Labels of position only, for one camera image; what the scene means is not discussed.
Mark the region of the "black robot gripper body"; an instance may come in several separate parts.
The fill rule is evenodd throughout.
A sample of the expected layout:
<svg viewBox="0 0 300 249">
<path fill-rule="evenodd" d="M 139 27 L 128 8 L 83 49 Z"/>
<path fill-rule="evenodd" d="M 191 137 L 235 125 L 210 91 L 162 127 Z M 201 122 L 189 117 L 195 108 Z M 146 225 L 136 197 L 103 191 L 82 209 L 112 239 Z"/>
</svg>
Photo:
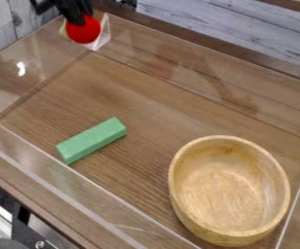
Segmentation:
<svg viewBox="0 0 300 249">
<path fill-rule="evenodd" d="M 56 8 L 62 14 L 70 11 L 70 4 L 67 0 L 28 0 L 35 12 L 40 15 L 47 12 L 51 8 Z"/>
</svg>

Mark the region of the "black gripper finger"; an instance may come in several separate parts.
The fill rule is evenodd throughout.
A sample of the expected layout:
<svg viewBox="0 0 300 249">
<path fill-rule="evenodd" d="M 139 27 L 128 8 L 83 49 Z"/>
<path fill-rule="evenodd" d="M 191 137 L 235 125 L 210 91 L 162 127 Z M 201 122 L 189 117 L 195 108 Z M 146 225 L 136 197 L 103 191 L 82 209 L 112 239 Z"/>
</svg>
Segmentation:
<svg viewBox="0 0 300 249">
<path fill-rule="evenodd" d="M 67 21 L 76 25 L 84 25 L 84 17 L 94 13 L 90 0 L 55 0 L 55 6 Z"/>
</svg>

